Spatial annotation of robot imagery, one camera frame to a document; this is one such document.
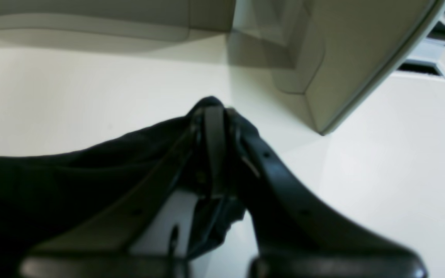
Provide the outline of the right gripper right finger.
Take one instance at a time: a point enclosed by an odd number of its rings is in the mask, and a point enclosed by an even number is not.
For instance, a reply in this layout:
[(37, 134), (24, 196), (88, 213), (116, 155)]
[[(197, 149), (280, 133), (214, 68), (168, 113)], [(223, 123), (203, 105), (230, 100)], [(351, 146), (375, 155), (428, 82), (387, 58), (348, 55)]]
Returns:
[(248, 209), (258, 256), (249, 278), (426, 278), (419, 256), (331, 208), (256, 128), (227, 112), (230, 181)]

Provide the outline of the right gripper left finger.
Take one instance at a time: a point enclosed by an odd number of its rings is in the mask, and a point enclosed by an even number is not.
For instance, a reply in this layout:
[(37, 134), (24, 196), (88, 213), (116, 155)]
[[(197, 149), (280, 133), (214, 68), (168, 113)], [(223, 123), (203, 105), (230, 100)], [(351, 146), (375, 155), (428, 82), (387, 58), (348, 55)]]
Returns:
[(190, 278), (199, 201), (224, 197), (224, 108), (198, 109), (154, 169), (113, 205), (39, 245), (23, 278)]

